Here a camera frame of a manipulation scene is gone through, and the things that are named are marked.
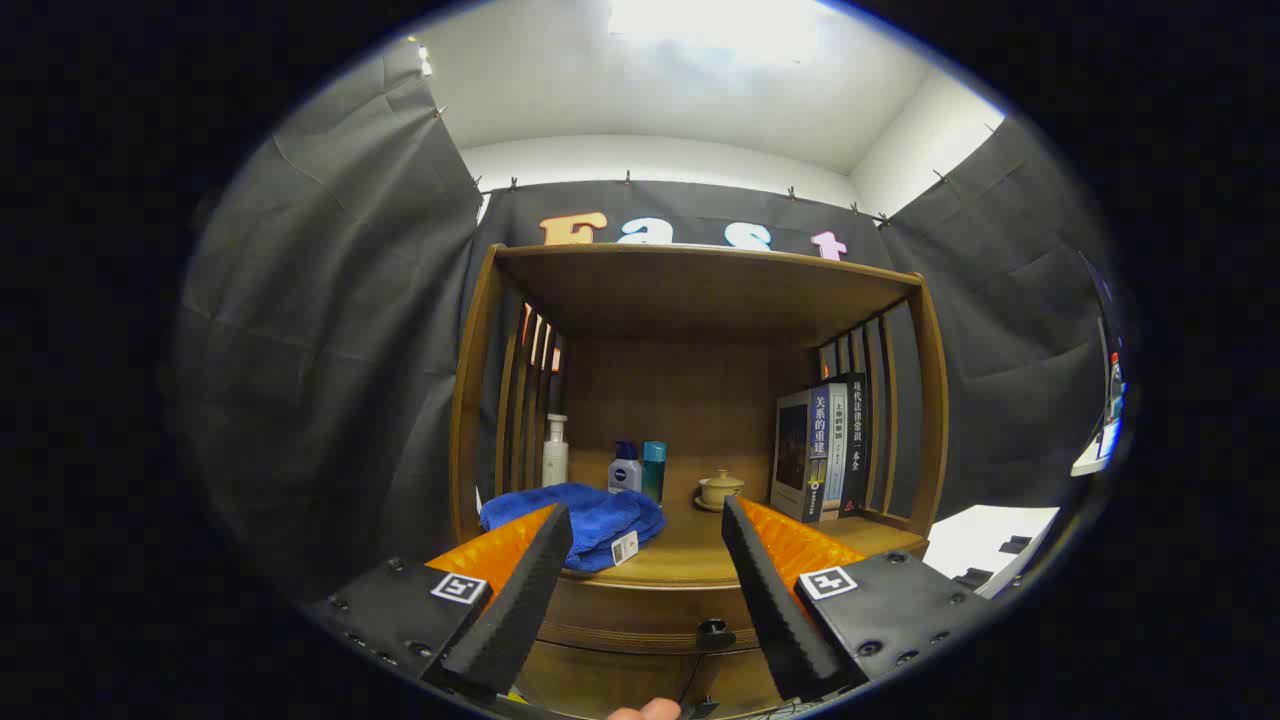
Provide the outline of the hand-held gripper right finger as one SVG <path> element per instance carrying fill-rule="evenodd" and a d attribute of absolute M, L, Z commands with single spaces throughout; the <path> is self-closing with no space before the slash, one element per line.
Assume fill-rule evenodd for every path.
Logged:
<path fill-rule="evenodd" d="M 905 550 L 865 556 L 731 497 L 721 534 L 782 700 L 827 700 L 973 635 L 991 600 Z"/>

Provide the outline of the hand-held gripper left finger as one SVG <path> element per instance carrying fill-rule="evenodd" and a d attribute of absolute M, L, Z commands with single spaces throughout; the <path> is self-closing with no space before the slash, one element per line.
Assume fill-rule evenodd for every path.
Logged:
<path fill-rule="evenodd" d="M 408 682 L 489 701 L 524 667 L 572 542 L 570 510 L 545 506 L 429 562 L 388 559 L 305 614 Z"/>

